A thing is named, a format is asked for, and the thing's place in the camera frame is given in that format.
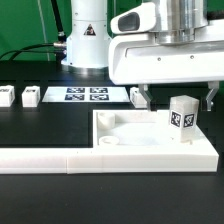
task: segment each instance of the white plastic part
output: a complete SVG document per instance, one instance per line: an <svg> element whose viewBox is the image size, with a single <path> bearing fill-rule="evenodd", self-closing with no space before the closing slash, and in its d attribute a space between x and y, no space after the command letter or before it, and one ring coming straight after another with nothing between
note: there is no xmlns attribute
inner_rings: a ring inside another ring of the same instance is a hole
<svg viewBox="0 0 224 224"><path fill-rule="evenodd" d="M109 48L110 79L117 85L222 81L223 23L197 29L195 41L183 45L158 45L155 33L117 36Z"/></svg>
<svg viewBox="0 0 224 224"><path fill-rule="evenodd" d="M0 107L10 107L14 99L14 86L0 86Z"/></svg>
<svg viewBox="0 0 224 224"><path fill-rule="evenodd" d="M140 26L138 30L122 32L119 30L118 21L121 17L128 15L129 13L137 13L140 18ZM115 34L126 34L136 32L147 32L152 30L156 25L156 7L153 2L142 3L141 6L136 7L128 12L125 12L111 21L111 30Z"/></svg>
<svg viewBox="0 0 224 224"><path fill-rule="evenodd" d="M72 0L72 25L62 64L84 69L108 67L107 1Z"/></svg>
<svg viewBox="0 0 224 224"><path fill-rule="evenodd" d="M97 126L103 130L109 130L115 126L115 114L111 112L98 113Z"/></svg>
<svg viewBox="0 0 224 224"><path fill-rule="evenodd" d="M198 106L199 100L189 96L171 98L169 134L173 139L180 142L194 140Z"/></svg>
<svg viewBox="0 0 224 224"><path fill-rule="evenodd" d="M115 128L97 127L97 113L115 114ZM219 155L196 127L191 142L169 137L169 111L113 110L93 112L93 148L0 149L0 174L216 172ZM118 145L99 145L103 136Z"/></svg>
<svg viewBox="0 0 224 224"><path fill-rule="evenodd" d="M22 93L23 107L37 107L40 101L40 87L27 86Z"/></svg>
<svg viewBox="0 0 224 224"><path fill-rule="evenodd" d="M135 108L147 108L147 102L139 92L139 88L132 87L130 89L130 100Z"/></svg>
<svg viewBox="0 0 224 224"><path fill-rule="evenodd" d="M118 137L115 136L103 136L99 139L99 145L101 146L114 146L120 142Z"/></svg>

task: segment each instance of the wall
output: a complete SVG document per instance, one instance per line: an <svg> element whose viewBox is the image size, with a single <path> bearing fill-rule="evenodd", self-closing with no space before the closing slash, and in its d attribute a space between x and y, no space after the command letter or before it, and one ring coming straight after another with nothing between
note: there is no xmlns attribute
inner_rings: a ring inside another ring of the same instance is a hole
<svg viewBox="0 0 224 224"><path fill-rule="evenodd" d="M113 16L113 0L108 0L109 17ZM141 0L117 0L116 13L120 14L136 5ZM70 0L58 0L64 29L71 32ZM45 27L45 38L40 16L40 6ZM224 9L224 1L208 0L208 10ZM1 0L0 1L0 55L9 50L20 49L29 45L57 40L50 0ZM54 60L54 56L24 53L18 60Z"/></svg>

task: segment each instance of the white platform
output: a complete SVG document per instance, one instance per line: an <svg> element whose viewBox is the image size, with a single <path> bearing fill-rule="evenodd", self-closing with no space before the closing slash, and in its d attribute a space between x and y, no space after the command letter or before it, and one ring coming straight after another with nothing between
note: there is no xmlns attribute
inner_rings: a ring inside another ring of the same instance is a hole
<svg viewBox="0 0 224 224"><path fill-rule="evenodd" d="M93 148L0 149L0 174L217 170L219 155L198 127L191 143L169 138L168 111L111 111L116 118L111 130L97 127L98 112L93 112ZM99 146L105 135L117 136L119 145Z"/></svg>

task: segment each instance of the small white block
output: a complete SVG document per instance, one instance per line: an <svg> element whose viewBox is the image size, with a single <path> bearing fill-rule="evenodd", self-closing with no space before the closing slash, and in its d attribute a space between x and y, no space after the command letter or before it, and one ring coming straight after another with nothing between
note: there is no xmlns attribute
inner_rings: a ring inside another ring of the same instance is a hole
<svg viewBox="0 0 224 224"><path fill-rule="evenodd" d="M192 141L198 114L199 100L189 96L172 97L170 100L169 134L179 142Z"/></svg>
<svg viewBox="0 0 224 224"><path fill-rule="evenodd" d="M0 86L0 107L10 107L14 99L14 86Z"/></svg>
<svg viewBox="0 0 224 224"><path fill-rule="evenodd" d="M23 107L37 107L40 101L40 87L27 86L22 93Z"/></svg>
<svg viewBox="0 0 224 224"><path fill-rule="evenodd" d="M130 89L130 100L135 108L147 108L147 102L139 92L139 88L132 87Z"/></svg>

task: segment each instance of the black table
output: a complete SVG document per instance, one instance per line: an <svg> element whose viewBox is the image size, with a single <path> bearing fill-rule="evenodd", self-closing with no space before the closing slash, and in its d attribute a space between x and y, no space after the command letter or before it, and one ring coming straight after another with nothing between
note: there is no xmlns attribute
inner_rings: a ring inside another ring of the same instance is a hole
<svg viewBox="0 0 224 224"><path fill-rule="evenodd" d="M0 109L0 147L91 147L93 109L133 109L130 103L40 103L22 107L25 86L114 86L107 76L81 77L54 62L1 62L0 85L16 100ZM158 109L170 96L201 98L204 84L156 85ZM224 222L224 105L199 112L198 126L220 154L217 173L0 175L0 223L216 223Z"/></svg>

